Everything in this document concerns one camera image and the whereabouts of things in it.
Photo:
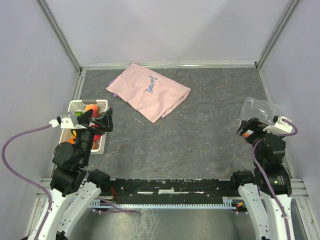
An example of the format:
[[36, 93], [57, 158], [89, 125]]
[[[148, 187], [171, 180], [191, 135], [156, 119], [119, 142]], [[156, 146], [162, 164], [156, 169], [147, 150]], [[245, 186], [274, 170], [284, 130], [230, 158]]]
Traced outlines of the clear zip top bag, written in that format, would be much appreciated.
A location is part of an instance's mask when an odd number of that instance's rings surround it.
[[239, 121], [248, 121], [251, 118], [257, 118], [260, 122], [271, 125], [273, 124], [273, 118], [277, 111], [278, 106], [273, 102], [248, 96], [242, 104]]

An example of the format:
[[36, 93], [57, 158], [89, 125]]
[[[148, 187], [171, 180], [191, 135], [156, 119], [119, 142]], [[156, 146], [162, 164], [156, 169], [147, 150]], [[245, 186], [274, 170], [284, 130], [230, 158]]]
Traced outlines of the red apple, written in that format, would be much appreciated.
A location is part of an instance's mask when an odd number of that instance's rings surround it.
[[93, 144], [92, 144], [92, 147], [91, 147], [92, 150], [97, 150], [100, 147], [101, 137], [102, 136], [98, 135], [98, 134], [94, 136]]

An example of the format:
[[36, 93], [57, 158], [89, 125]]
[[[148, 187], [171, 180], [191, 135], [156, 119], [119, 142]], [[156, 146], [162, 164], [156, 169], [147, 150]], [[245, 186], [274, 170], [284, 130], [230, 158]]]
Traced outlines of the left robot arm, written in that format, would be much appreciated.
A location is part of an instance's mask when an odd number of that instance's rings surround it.
[[52, 162], [56, 165], [49, 184], [50, 197], [47, 209], [28, 240], [66, 240], [87, 207], [99, 195], [111, 189], [110, 176], [100, 170], [87, 173], [91, 150], [96, 135], [113, 131], [113, 110], [93, 117], [90, 109], [80, 116], [75, 112], [62, 114], [50, 121], [52, 127], [74, 130], [74, 143], [59, 143], [54, 150]]

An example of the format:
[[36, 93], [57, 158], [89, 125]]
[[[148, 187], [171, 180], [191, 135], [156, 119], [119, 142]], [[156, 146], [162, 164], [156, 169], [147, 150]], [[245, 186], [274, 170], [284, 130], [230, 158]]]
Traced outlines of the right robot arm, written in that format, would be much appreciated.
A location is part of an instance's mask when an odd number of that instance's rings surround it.
[[252, 145], [254, 171], [234, 172], [229, 189], [241, 196], [257, 240], [295, 239], [291, 178], [283, 165], [285, 137], [298, 133], [290, 118], [274, 116], [267, 125], [258, 118], [242, 120], [237, 134]]

